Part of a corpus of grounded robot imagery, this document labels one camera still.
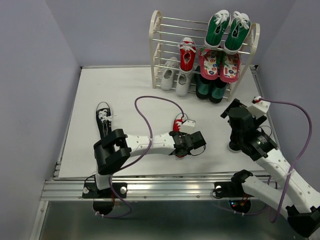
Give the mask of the white sneaker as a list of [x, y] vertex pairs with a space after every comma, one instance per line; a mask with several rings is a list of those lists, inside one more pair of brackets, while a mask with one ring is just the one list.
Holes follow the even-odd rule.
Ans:
[[171, 57], [164, 64], [164, 70], [162, 73], [162, 79], [160, 82], [160, 87], [163, 90], [170, 90], [173, 86], [174, 76], [176, 74], [176, 69], [178, 68], [178, 59], [176, 57]]
[[185, 96], [190, 88], [190, 84], [193, 78], [193, 73], [184, 74], [180, 72], [177, 77], [175, 92], [178, 96]]

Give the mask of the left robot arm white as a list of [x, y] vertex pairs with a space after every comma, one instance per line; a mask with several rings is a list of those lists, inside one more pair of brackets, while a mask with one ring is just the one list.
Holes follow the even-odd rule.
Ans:
[[94, 182], [84, 183], [82, 198], [113, 197], [109, 177], [119, 172], [131, 157], [151, 154], [184, 157], [191, 155], [193, 150], [205, 147], [206, 141], [200, 131], [192, 134], [171, 131], [149, 137], [129, 135], [122, 129], [116, 129], [93, 145], [96, 174]]

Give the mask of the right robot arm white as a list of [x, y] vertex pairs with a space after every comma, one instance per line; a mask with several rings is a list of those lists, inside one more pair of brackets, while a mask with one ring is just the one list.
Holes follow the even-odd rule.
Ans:
[[250, 171], [241, 170], [229, 182], [216, 182], [213, 196], [256, 197], [276, 210], [277, 216], [286, 218], [297, 234], [308, 238], [320, 227], [320, 193], [295, 171], [295, 165], [285, 159], [278, 145], [260, 129], [267, 120], [270, 105], [261, 96], [255, 97], [250, 106], [235, 98], [221, 117], [228, 118], [231, 127], [230, 150], [250, 157], [282, 191], [262, 182]]

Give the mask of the red sneaker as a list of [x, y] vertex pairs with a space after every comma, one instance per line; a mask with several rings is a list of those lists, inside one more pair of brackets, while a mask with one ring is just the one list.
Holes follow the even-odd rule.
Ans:
[[180, 71], [183, 74], [190, 74], [193, 71], [196, 56], [195, 42], [190, 37], [184, 37], [178, 45], [180, 52]]
[[174, 121], [173, 121], [173, 125], [172, 125], [172, 130], [174, 132], [179, 132], [180, 129], [181, 129], [181, 126], [182, 124], [186, 121], [186, 117], [182, 114], [182, 113], [179, 113]]

